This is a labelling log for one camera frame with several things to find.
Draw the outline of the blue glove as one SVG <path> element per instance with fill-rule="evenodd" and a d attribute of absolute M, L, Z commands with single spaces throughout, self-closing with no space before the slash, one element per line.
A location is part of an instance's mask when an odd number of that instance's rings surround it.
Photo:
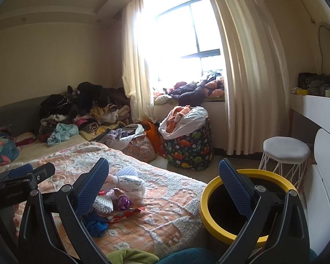
<path fill-rule="evenodd" d="M 94 238 L 101 238 L 108 229 L 106 218 L 99 216 L 95 211 L 83 218 L 83 224 L 88 233 Z"/>

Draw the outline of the purple snack wrapper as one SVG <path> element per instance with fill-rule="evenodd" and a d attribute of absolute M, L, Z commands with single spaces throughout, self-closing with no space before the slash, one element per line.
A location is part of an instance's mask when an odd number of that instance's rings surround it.
<path fill-rule="evenodd" d="M 114 210 L 127 210 L 132 205 L 129 198 L 119 189 L 111 189 L 106 195 L 112 200 Z"/>

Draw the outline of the white foam fruit net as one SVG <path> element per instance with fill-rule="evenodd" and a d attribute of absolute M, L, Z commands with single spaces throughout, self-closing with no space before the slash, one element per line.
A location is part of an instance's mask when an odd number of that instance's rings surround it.
<path fill-rule="evenodd" d="M 115 175 L 109 174 L 104 182 L 105 189 L 118 188 L 127 195 L 142 198 L 146 193 L 146 182 L 138 176 L 133 166 L 120 169 Z"/>

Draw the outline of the yellow rimmed black trash bin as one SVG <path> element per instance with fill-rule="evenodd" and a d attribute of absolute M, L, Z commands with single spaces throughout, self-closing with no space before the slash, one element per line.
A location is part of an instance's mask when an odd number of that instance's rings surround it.
<path fill-rule="evenodd" d="M 239 169 L 255 185 L 266 185 L 271 192 L 285 194 L 294 185 L 286 178 L 259 169 Z M 231 245 L 247 218 L 240 214 L 220 177 L 215 177 L 205 187 L 200 199 L 200 217 L 209 234 L 220 243 Z"/>

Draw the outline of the floral dark pillow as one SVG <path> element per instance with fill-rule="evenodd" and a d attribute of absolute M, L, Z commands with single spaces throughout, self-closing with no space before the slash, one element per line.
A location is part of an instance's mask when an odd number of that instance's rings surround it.
<path fill-rule="evenodd" d="M 0 167 L 18 158 L 19 148 L 5 134 L 0 134 Z"/>

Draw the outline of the white chair back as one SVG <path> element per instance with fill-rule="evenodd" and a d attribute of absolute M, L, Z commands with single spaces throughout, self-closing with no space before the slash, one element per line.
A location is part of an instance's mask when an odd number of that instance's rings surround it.
<path fill-rule="evenodd" d="M 306 171 L 304 193 L 310 247 L 318 255 L 330 241 L 330 134 L 320 129 L 313 147 L 315 163 Z"/>

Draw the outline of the pile of clothes on bed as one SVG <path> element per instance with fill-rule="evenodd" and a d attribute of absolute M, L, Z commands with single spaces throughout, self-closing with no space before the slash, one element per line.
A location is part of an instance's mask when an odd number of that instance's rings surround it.
<path fill-rule="evenodd" d="M 38 138 L 46 142 L 58 123 L 73 124 L 87 141 L 99 141 L 111 130 L 129 125 L 130 99 L 122 88 L 104 88 L 82 82 L 52 94 L 40 104 Z"/>

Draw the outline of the floral fabric bag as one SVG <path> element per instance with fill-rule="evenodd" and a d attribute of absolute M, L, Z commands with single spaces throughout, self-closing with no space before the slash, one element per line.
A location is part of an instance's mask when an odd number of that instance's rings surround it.
<path fill-rule="evenodd" d="M 154 147 L 145 132 L 134 137 L 122 152 L 145 163 L 150 163 L 157 158 Z"/>

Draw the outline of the orange white patterned bedspread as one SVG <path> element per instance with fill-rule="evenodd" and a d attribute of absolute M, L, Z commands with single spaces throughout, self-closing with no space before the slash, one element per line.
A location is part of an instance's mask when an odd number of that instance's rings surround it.
<path fill-rule="evenodd" d="M 135 201 L 141 212 L 111 225 L 96 245 L 105 254 L 119 249 L 138 249 L 163 257 L 190 247 L 205 247 L 207 232 L 201 222 L 199 206 L 205 184 L 187 176 L 160 169 L 97 142 L 84 142 L 49 153 L 37 146 L 22 149 L 0 173 L 31 164 L 50 162 L 55 174 L 39 185 L 43 193 L 57 191 L 88 172 L 101 158 L 108 160 L 110 173 L 132 166 L 145 181 L 145 197 Z"/>

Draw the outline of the white vanity desk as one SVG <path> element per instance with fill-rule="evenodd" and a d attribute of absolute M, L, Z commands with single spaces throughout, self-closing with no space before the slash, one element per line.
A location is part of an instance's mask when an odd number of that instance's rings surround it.
<path fill-rule="evenodd" d="M 308 118 L 330 134 L 330 98 L 292 94 L 290 106 L 293 111 Z"/>

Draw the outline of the cream curtain left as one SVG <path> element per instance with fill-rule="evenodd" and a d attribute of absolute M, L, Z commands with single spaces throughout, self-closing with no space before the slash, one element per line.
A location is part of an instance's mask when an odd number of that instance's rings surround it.
<path fill-rule="evenodd" d="M 122 82 L 130 99 L 132 120 L 155 123 L 154 98 L 145 59 L 143 0 L 131 0 L 121 15 Z"/>

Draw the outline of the cream curtain right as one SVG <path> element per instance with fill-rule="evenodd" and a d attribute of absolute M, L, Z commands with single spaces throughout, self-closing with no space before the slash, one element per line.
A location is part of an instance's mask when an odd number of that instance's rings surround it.
<path fill-rule="evenodd" d="M 282 41 L 264 0 L 209 0 L 225 61 L 226 152 L 254 154 L 288 131 L 290 88 Z"/>

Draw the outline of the white plastic bag with clothes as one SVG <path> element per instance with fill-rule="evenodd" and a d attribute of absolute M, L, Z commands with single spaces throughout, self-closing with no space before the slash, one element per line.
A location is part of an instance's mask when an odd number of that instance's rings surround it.
<path fill-rule="evenodd" d="M 201 106 L 176 106 L 160 123 L 158 131 L 165 140 L 175 139 L 200 129 L 208 118 L 208 112 Z"/>

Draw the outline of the dark bag on desk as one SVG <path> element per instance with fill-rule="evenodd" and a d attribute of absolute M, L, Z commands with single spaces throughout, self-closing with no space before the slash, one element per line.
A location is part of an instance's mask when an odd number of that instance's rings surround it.
<path fill-rule="evenodd" d="M 316 73 L 299 73 L 297 86 L 301 89 L 307 89 L 309 95 L 325 97 L 326 90 L 330 90 L 330 75 Z"/>

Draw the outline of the clothes on window sill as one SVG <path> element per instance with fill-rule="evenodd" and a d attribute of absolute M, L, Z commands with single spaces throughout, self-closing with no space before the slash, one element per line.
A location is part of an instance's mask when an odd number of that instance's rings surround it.
<path fill-rule="evenodd" d="M 225 84 L 220 71 L 209 71 L 198 82 L 178 82 L 174 88 L 154 92 L 154 105 L 164 104 L 191 107 L 200 106 L 204 102 L 224 101 Z"/>

